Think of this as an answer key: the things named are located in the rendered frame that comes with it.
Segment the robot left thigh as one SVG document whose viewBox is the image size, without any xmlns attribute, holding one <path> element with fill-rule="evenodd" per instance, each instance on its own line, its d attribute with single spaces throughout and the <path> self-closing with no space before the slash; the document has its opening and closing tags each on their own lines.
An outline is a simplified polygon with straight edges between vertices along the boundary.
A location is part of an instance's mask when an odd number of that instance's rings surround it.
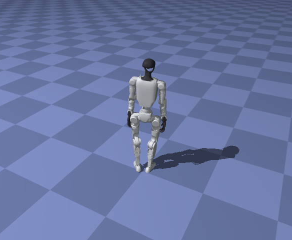
<svg viewBox="0 0 292 240">
<path fill-rule="evenodd" d="M 132 130 L 132 138 L 135 139 L 135 146 L 141 145 L 141 139 L 139 138 L 139 113 L 134 112 L 130 116 L 130 126 Z"/>
</svg>

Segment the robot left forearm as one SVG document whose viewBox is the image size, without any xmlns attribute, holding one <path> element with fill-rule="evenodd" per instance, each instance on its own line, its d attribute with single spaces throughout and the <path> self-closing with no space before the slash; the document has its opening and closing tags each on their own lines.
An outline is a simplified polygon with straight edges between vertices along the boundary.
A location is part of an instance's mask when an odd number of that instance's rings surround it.
<svg viewBox="0 0 292 240">
<path fill-rule="evenodd" d="M 130 99 L 130 96 L 129 96 L 128 103 L 129 103 L 128 104 L 128 111 L 130 111 L 131 114 L 133 114 L 134 113 L 135 100 Z M 127 111 L 127 113 L 128 113 L 128 111 Z"/>
</svg>

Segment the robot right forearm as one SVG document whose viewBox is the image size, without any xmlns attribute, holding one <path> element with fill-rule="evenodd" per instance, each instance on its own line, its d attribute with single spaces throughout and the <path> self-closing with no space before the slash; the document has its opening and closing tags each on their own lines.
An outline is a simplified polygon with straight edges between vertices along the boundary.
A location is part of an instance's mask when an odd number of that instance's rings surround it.
<svg viewBox="0 0 292 240">
<path fill-rule="evenodd" d="M 166 108 L 167 108 L 167 100 L 165 99 L 164 100 L 164 105 L 160 105 L 160 114 L 161 114 L 161 119 L 163 120 L 163 117 L 165 117 L 167 119 L 167 111 L 166 111 Z"/>
</svg>

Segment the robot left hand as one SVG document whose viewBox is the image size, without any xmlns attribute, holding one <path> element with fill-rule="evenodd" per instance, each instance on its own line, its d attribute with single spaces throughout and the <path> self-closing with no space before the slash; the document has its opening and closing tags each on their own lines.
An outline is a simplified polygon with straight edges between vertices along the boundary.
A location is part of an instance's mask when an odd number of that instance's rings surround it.
<svg viewBox="0 0 292 240">
<path fill-rule="evenodd" d="M 131 112 L 130 111 L 128 111 L 128 118 L 127 118 L 127 125 L 129 126 L 129 127 L 131 127 L 132 128 L 132 126 L 131 126 L 131 122 L 130 122 L 130 117 L 131 117 Z"/>
</svg>

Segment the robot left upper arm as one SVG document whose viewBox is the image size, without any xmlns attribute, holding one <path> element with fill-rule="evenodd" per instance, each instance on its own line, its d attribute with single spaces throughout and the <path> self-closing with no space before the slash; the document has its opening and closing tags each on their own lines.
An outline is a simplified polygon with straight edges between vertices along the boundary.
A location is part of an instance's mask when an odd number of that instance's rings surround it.
<svg viewBox="0 0 292 240">
<path fill-rule="evenodd" d="M 131 100 L 136 100 L 137 98 L 137 94 L 136 92 L 136 82 L 137 82 L 138 77 L 137 76 L 133 76 L 130 81 L 129 81 L 129 98 Z"/>
</svg>

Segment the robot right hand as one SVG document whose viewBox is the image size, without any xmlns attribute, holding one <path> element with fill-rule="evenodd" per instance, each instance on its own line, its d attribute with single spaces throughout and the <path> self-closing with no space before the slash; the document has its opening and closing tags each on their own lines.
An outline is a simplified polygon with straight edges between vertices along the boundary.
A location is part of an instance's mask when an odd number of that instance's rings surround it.
<svg viewBox="0 0 292 240">
<path fill-rule="evenodd" d="M 167 121 L 166 117 L 163 116 L 161 121 L 162 121 L 161 126 L 163 125 L 163 127 L 162 127 L 162 129 L 160 129 L 160 132 L 163 133 L 165 131 L 165 127 L 166 127 L 166 121 Z"/>
</svg>

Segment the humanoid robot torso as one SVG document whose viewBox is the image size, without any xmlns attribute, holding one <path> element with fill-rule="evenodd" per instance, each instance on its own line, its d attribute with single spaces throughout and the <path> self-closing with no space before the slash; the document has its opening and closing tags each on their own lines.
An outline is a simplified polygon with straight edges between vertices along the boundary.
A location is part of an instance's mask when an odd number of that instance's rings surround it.
<svg viewBox="0 0 292 240">
<path fill-rule="evenodd" d="M 151 123 L 153 111 L 150 109 L 157 99 L 158 87 L 157 78 L 152 77 L 153 80 L 145 81 L 139 76 L 136 81 L 136 99 L 138 104 L 142 106 L 139 111 L 138 120 L 143 123 Z"/>
</svg>

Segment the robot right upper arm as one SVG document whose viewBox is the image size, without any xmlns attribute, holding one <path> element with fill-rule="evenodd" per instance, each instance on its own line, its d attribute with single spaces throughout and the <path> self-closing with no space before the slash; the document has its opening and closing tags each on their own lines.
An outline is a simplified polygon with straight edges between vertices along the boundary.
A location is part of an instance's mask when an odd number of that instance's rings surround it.
<svg viewBox="0 0 292 240">
<path fill-rule="evenodd" d="M 157 87 L 159 89 L 158 103 L 164 105 L 166 99 L 166 83 L 162 80 L 157 80 Z"/>
</svg>

